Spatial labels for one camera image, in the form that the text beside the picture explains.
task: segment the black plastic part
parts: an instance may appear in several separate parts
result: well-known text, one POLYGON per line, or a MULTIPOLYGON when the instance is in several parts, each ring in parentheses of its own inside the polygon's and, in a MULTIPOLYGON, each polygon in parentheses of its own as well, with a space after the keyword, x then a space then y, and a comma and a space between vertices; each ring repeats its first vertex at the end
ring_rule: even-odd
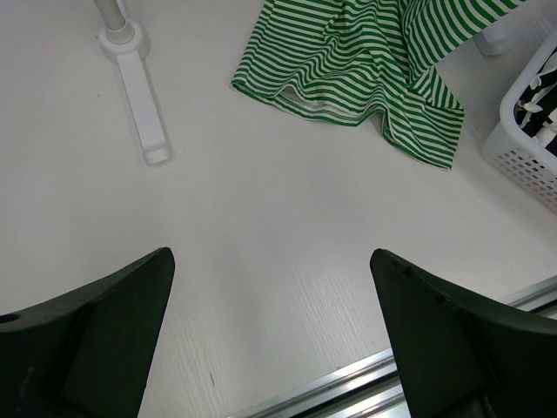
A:
POLYGON ((137 416, 173 275, 172 252, 161 248, 0 316, 0 416, 137 416))
POLYGON ((413 418, 557 416, 557 321, 386 250, 371 267, 413 418))

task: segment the black and white cloth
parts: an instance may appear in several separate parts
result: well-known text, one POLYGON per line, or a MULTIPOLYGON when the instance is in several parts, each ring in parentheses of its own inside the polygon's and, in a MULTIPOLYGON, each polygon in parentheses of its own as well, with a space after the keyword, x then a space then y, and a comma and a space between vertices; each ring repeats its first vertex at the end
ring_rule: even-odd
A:
POLYGON ((526 135, 557 155, 557 49, 520 96, 514 116, 526 135))

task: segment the striped fabric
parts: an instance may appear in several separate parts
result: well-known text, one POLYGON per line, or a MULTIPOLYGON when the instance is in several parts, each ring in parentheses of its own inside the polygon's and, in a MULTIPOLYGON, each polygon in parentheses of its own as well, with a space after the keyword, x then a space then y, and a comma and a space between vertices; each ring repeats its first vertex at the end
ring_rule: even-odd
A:
POLYGON ((357 126, 450 169, 464 112, 433 66, 522 0, 265 0, 232 87, 302 118, 357 126))

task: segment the white metal stand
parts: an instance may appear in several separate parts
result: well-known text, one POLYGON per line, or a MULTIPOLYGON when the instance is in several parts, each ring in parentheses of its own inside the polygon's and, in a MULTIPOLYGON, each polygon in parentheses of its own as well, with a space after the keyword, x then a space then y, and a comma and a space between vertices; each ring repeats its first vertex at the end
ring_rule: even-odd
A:
POLYGON ((152 165, 167 160, 170 147, 147 81, 143 60, 150 43, 136 22, 126 19, 117 0, 95 0, 104 27, 98 34, 101 50, 120 69, 145 161, 152 165))

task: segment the white plastic basket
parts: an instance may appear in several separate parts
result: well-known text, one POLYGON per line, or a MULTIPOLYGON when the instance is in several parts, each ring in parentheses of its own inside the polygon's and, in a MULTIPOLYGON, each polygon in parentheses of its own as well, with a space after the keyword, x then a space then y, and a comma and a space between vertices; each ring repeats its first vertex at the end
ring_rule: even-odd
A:
POLYGON ((557 157, 530 138, 514 119, 514 106, 557 47, 557 29, 536 52, 500 106, 497 124, 481 153, 512 181, 557 213, 557 157))

